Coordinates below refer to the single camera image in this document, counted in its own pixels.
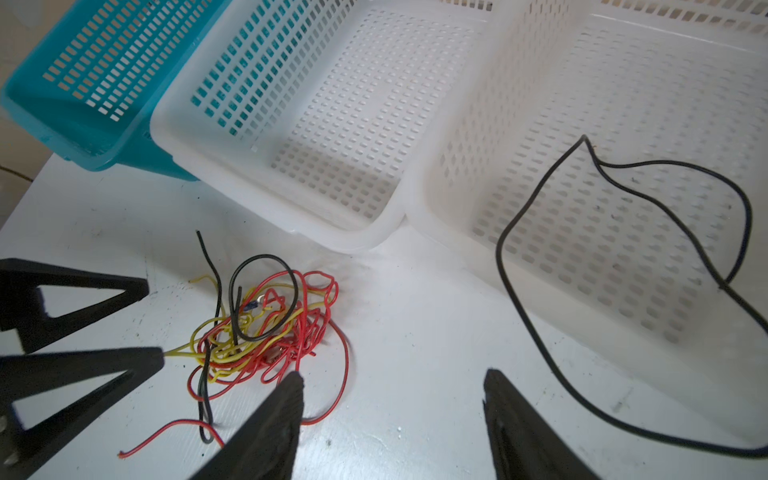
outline table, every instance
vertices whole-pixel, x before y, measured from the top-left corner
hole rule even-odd
[[[273,253],[298,270],[334,275],[341,297],[333,317],[349,337],[352,369],[337,410],[302,427],[293,477],[494,478],[482,410],[485,371],[495,367],[602,478],[766,478],[767,461],[706,455],[620,432],[583,410],[557,384],[511,303],[420,236],[407,220],[382,245],[355,256],[325,250],[278,230],[201,182],[116,166],[91,173],[52,157],[0,231],[0,258],[19,257],[149,280],[151,294],[43,352],[127,346],[173,348],[215,308],[194,231],[203,232],[222,277],[245,258]],[[244,270],[248,286],[275,265]],[[50,313],[104,298],[98,291],[46,289]],[[624,374],[535,319],[555,358],[602,409],[647,428],[740,444],[726,432]],[[16,333],[0,353],[18,354]],[[330,332],[301,365],[305,413],[323,411],[343,374],[343,350]],[[34,478],[188,478],[218,447],[179,426],[134,457],[119,460],[155,429],[196,418],[185,382],[189,359],[166,366],[88,426]],[[17,403],[27,426],[111,377]],[[213,401],[225,441],[272,390],[252,381]]]

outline black cable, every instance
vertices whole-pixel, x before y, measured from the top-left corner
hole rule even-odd
[[[12,170],[11,168],[8,168],[8,167],[3,167],[2,165],[0,165],[0,170],[2,170],[2,171],[4,171],[4,172],[8,172],[8,173],[10,173],[11,175],[15,175],[16,177],[19,177],[19,178],[21,178],[22,180],[26,180],[26,181],[27,181],[27,182],[29,182],[29,183],[31,183],[31,182],[33,182],[33,181],[35,181],[35,179],[34,179],[34,178],[30,178],[30,177],[27,177],[27,176],[26,176],[26,175],[24,175],[24,174],[20,174],[20,173],[19,173],[19,172],[17,172],[16,170]]]
[[[509,278],[507,277],[507,273],[504,268],[504,262],[502,259],[502,247],[504,246],[504,242],[506,241],[509,233],[512,231],[515,225],[520,221],[523,215],[525,215],[525,213],[531,207],[531,205],[533,204],[534,200],[538,196],[539,192],[541,192],[541,189],[544,187],[549,177],[554,173],[555,170],[558,169],[558,167],[560,167],[560,165],[563,162],[565,162],[565,160],[568,157],[571,156],[571,154],[574,153],[574,151],[576,151],[577,148],[579,148],[579,146],[582,143],[586,143],[587,149],[589,150],[589,154],[592,157],[594,166],[598,169],[598,172],[600,172],[600,175],[602,175],[602,177],[605,180],[607,180],[610,184],[614,185],[616,188],[624,192],[627,192],[634,196],[650,201],[652,204],[662,209],[662,211],[670,219],[672,219],[672,221],[683,231],[683,233],[686,234],[688,239],[694,245],[696,252],[699,254],[699,258],[701,258],[701,261],[704,263],[704,266],[707,268],[707,271],[710,273],[710,276],[715,280],[717,285],[723,291],[725,291],[731,299],[733,299],[736,303],[738,303],[739,306],[741,306],[742,309],[744,309],[755,320],[755,322],[757,322],[757,324],[760,325],[760,327],[766,332],[766,334],[768,334],[768,323],[766,322],[766,320],[745,299],[743,299],[738,293],[736,293],[730,287],[729,283],[726,280],[723,279],[723,277],[720,275],[720,273],[717,271],[717,269],[714,267],[714,265],[710,261],[710,258],[708,257],[707,253],[704,251],[704,248],[701,246],[701,243],[699,242],[699,240],[696,238],[693,232],[691,232],[690,229],[688,229],[688,227],[686,227],[685,224],[674,214],[674,212],[672,212],[672,210],[670,210],[666,205],[662,204],[659,200],[617,183],[613,178],[609,177],[605,173],[605,171],[603,170],[603,167],[629,168],[629,167],[639,167],[639,166],[651,165],[651,164],[660,164],[661,162],[664,162],[668,164],[674,164],[681,167],[689,167],[689,168],[693,168],[694,170],[702,171],[706,174],[712,175],[716,178],[719,178],[725,181],[725,183],[727,183],[730,187],[732,187],[740,195],[740,197],[742,197],[742,201],[744,202],[746,216],[747,216],[747,226],[745,227],[744,239],[741,244],[742,250],[739,253],[739,257],[737,259],[736,265],[734,265],[733,269],[731,270],[731,274],[728,276],[729,279],[733,278],[733,276],[736,274],[736,272],[741,266],[743,256],[746,254],[746,245],[749,243],[749,236],[751,234],[752,212],[751,212],[750,202],[746,198],[746,194],[743,194],[743,191],[734,182],[726,179],[725,177],[717,174],[716,172],[707,170],[697,165],[685,164],[683,162],[672,162],[672,161],[640,162],[639,164],[629,164],[629,165],[613,165],[613,164],[605,163],[601,161],[598,158],[598,156],[595,154],[594,148],[592,147],[592,144],[587,138],[587,136],[582,135],[581,138],[579,138],[579,140],[576,142],[576,144],[574,144],[571,148],[569,148],[568,151],[566,151],[563,154],[563,156],[560,157],[558,161],[556,161],[549,170],[547,170],[547,173],[543,176],[539,184],[534,189],[533,194],[528,198],[528,201],[525,202],[525,205],[523,205],[523,207],[520,209],[517,215],[515,215],[515,217],[509,222],[507,227],[502,231],[502,234],[499,236],[498,242],[496,243],[496,250],[495,250],[496,266],[498,268],[499,275],[502,278],[502,282],[504,283],[504,288],[506,289],[507,294],[509,295],[509,298],[512,300],[512,303],[515,305],[515,308],[518,311],[518,314],[520,315],[520,318],[522,319],[522,322],[525,325],[525,328],[528,330],[528,333],[531,335],[531,338],[536,344],[538,351],[540,352],[541,356],[544,358],[545,362],[549,366],[555,378],[558,379],[560,384],[563,385],[563,388],[566,391],[568,391],[568,393],[570,393],[571,396],[578,403],[581,404],[581,406],[583,406],[586,410],[591,412],[593,415],[597,416],[599,419],[613,425],[614,427],[620,430],[624,430],[625,432],[628,432],[646,439],[654,440],[656,442],[667,443],[668,445],[675,445],[675,446],[685,447],[689,449],[701,450],[703,452],[717,453],[720,455],[730,455],[730,456],[741,457],[741,458],[768,457],[768,445],[765,445],[756,449],[742,449],[742,448],[730,447],[725,445],[717,445],[717,444],[708,443],[708,442],[699,442],[697,440],[682,439],[672,435],[666,435],[664,433],[653,432],[651,430],[646,430],[641,427],[637,427],[635,425],[622,422],[621,420],[603,412],[597,406],[595,406],[589,400],[583,397],[582,394],[580,394],[579,391],[577,391],[576,388],[573,387],[573,385],[568,381],[568,379],[565,378],[565,375],[563,375],[563,372],[560,370],[557,363],[555,363],[555,361],[552,359],[552,356],[547,350],[547,347],[544,345],[544,342],[541,340],[541,337],[538,335],[536,328],[533,326],[533,322],[528,317],[528,314],[525,312],[525,308],[520,302],[520,299],[515,293],[515,290],[512,288],[512,284],[510,283]]]
[[[283,316],[283,318],[271,329],[267,330],[265,333],[262,333],[259,336],[248,336],[240,329],[240,324],[237,322],[238,315],[237,310],[240,309],[240,300],[241,296],[243,294],[243,288],[237,287],[237,303],[235,303],[234,299],[234,288],[235,288],[235,280],[237,280],[237,276],[240,275],[240,271],[243,270],[248,264],[255,262],[256,260],[262,260],[262,259],[270,259],[275,260],[280,265],[283,266],[283,268],[286,269],[286,272],[288,272],[288,275],[290,276],[291,282],[293,282],[293,302],[290,304],[290,308],[286,312],[286,314]],[[256,255],[254,257],[249,258],[248,260],[242,262],[236,269],[235,272],[232,274],[232,278],[230,279],[230,289],[229,289],[229,298],[230,298],[230,312],[232,315],[232,331],[235,333],[233,336],[233,341],[235,344],[237,344],[237,337],[240,337],[243,340],[246,340],[247,342],[259,342],[263,339],[266,339],[270,336],[272,336],[275,332],[277,332],[279,329],[283,328],[283,325],[285,325],[285,322],[288,321],[290,316],[293,314],[293,311],[296,309],[296,302],[299,301],[299,283],[296,281],[296,275],[294,275],[293,270],[288,266],[287,263],[283,261],[280,257],[276,257],[274,255],[270,255],[268,253],[263,253],[261,255]]]
[[[208,266],[214,272],[216,277],[216,291],[218,300],[216,302],[216,315],[214,318],[218,318],[221,312],[221,277],[219,272],[214,266],[214,262],[208,256],[208,250],[205,248],[205,242],[203,242],[203,235],[197,230],[197,239],[200,241],[200,249],[203,251],[203,257],[208,262]],[[205,361],[203,362],[203,369],[200,371],[200,378],[197,381],[197,396],[203,399],[202,402],[197,403],[197,414],[201,422],[206,422],[208,425],[214,425],[214,412],[210,407],[210,398],[208,395],[208,372],[210,370],[210,342],[205,341]],[[214,440],[214,437],[206,437],[206,430],[203,427],[200,428],[200,439],[206,445]]]

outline teal plastic basket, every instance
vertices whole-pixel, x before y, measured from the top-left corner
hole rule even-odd
[[[8,80],[2,105],[87,170],[186,180],[149,132],[163,92],[230,0],[79,0]]]

